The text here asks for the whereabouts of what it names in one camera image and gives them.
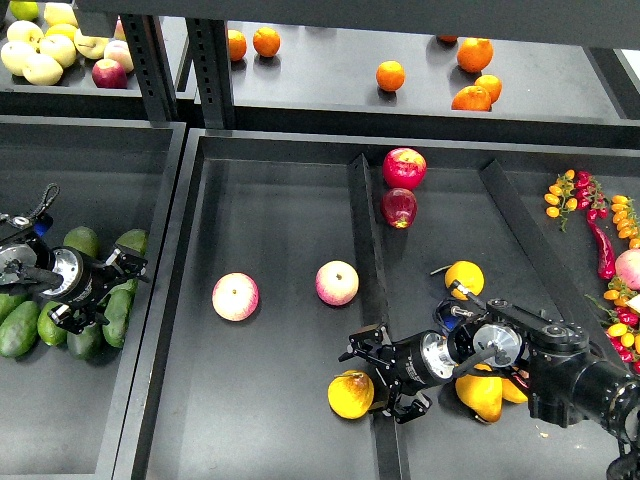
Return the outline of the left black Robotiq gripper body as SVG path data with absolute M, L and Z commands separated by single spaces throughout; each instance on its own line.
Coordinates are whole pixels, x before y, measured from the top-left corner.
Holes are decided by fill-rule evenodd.
M 104 320 L 98 304 L 116 284 L 118 270 L 72 247 L 53 250 L 52 271 L 62 282 L 49 290 L 59 306 L 49 312 L 52 320 Z

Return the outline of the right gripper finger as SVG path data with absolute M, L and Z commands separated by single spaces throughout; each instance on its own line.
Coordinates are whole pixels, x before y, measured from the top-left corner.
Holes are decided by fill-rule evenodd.
M 351 334 L 346 350 L 338 357 L 338 361 L 345 362 L 354 357 L 361 358 L 378 369 L 390 370 L 393 364 L 393 343 L 388 325 L 367 325 Z
M 408 404 L 402 403 L 402 394 L 390 391 L 387 399 L 378 407 L 377 412 L 392 418 L 397 424 L 406 424 L 424 416 L 432 406 L 432 400 L 421 391 L 411 397 Z

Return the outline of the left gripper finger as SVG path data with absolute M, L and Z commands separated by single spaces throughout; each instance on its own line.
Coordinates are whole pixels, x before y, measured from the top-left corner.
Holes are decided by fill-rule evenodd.
M 147 264 L 147 259 L 136 250 L 115 243 L 104 262 L 102 278 L 105 284 L 124 284 L 129 280 L 148 282 Z
M 105 310 L 104 302 L 79 307 L 56 304 L 47 315 L 57 327 L 78 335 L 88 327 L 107 325 L 109 321 L 105 317 Z

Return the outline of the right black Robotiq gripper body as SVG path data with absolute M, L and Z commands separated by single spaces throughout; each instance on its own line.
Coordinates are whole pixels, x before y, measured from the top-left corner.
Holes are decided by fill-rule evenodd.
M 386 384 L 398 384 L 399 392 L 405 395 L 447 383 L 457 366 L 447 339 L 432 330 L 397 342 L 387 341 L 375 347 L 373 353 L 383 362 L 378 371 Z

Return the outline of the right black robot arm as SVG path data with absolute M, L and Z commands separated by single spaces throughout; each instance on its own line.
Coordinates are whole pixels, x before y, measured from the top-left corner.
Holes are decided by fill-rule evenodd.
M 476 306 L 450 309 L 457 319 L 445 334 L 426 330 L 393 341 L 386 323 L 351 334 L 341 361 L 371 364 L 388 390 L 380 411 L 406 423 L 426 413 L 426 389 L 466 374 L 509 380 L 527 398 L 532 418 L 566 428 L 590 419 L 616 438 L 619 456 L 609 479 L 639 476 L 639 380 L 591 351 L 588 334 L 575 323 L 544 318 L 503 299 L 482 300 L 459 280 L 450 291 Z

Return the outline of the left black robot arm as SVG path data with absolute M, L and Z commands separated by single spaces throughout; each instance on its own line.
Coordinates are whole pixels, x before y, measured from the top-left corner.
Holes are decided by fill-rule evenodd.
M 1 291 L 58 302 L 50 319 L 80 334 L 88 326 L 108 323 L 100 303 L 112 288 L 131 279 L 145 280 L 147 260 L 119 243 L 104 261 L 71 246 L 47 246 L 43 235 L 53 223 L 47 209 L 58 193 L 59 186 L 51 183 L 30 213 L 1 215 Z

